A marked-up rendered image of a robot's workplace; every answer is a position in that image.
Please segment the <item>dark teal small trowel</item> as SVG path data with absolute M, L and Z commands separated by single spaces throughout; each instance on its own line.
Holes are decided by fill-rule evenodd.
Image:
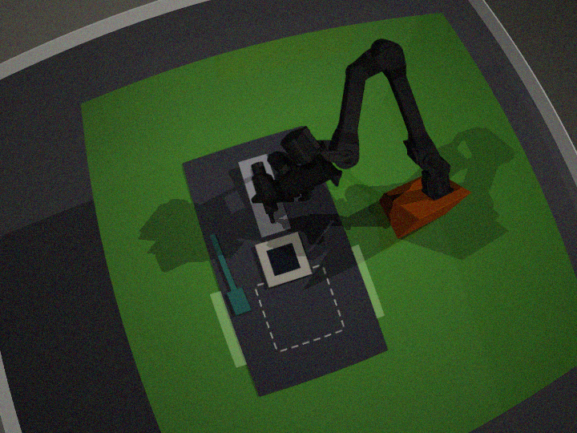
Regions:
M 224 258 L 223 252 L 221 250 L 221 247 L 220 247 L 219 241 L 217 240 L 216 235 L 212 234 L 212 235 L 210 235 L 210 238 L 211 238 L 212 243 L 214 245 L 214 248 L 215 248 L 216 254 L 219 258 L 220 264 L 223 268 L 225 277 L 227 278 L 229 287 L 231 288 L 231 291 L 228 292 L 227 294 L 228 294 L 228 297 L 232 303 L 232 307 L 236 313 L 236 316 L 252 310 L 251 306 L 248 303 L 247 298 L 244 295 L 242 288 L 240 288 L 240 289 L 236 288 L 235 282 L 232 278 L 231 272 L 229 271 L 227 262 Z

